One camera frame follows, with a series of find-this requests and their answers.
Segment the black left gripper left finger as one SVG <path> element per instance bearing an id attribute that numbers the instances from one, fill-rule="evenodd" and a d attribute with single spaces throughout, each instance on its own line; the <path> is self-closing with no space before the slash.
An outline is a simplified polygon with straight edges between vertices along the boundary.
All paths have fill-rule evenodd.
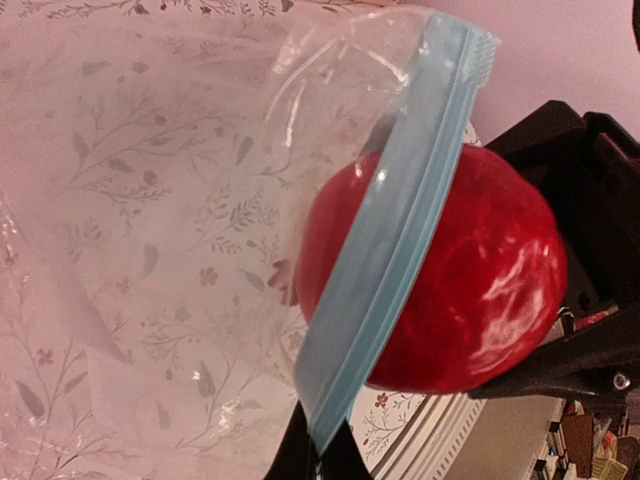
<path id="1" fill-rule="evenodd" d="M 300 402 L 278 447 L 265 480 L 311 480 L 316 478 L 318 459 L 309 435 L 307 419 Z"/>

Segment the clear zip top bag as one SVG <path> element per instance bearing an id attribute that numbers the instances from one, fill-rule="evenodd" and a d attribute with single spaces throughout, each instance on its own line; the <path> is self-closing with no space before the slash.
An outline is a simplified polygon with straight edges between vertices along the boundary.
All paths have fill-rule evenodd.
<path id="1" fill-rule="evenodd" d="M 419 5 L 1 5 L 1 475 L 260 479 L 316 193 L 474 141 L 498 46 Z"/>

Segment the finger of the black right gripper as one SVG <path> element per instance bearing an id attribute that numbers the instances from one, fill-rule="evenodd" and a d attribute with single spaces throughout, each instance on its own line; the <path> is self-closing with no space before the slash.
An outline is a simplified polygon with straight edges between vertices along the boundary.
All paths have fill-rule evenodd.
<path id="1" fill-rule="evenodd" d="M 624 399 L 638 387 L 639 309 L 626 307 L 542 345 L 513 369 L 469 391 L 468 396 Z"/>

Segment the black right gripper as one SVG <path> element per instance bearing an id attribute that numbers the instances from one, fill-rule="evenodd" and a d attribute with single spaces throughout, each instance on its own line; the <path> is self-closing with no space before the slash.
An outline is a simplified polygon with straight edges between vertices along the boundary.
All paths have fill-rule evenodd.
<path id="1" fill-rule="evenodd" d="M 549 101 L 492 140 L 548 201 L 567 251 L 565 302 L 591 315 L 639 300 L 639 141 L 611 115 Z"/>

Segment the red toy pomegranate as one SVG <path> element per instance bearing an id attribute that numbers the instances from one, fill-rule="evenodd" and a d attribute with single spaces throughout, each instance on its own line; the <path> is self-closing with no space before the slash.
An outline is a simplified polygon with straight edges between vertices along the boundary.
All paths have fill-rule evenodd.
<path id="1" fill-rule="evenodd" d="M 462 149 L 412 292 L 368 385 L 467 392 L 510 370 L 551 329 L 568 283 L 542 195 L 506 160 Z"/>

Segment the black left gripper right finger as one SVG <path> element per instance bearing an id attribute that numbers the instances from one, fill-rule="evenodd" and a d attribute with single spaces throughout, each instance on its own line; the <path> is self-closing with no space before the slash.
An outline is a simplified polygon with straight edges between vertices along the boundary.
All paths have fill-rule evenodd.
<path id="1" fill-rule="evenodd" d="M 323 479 L 372 480 L 347 420 L 341 423 L 320 460 Z"/>

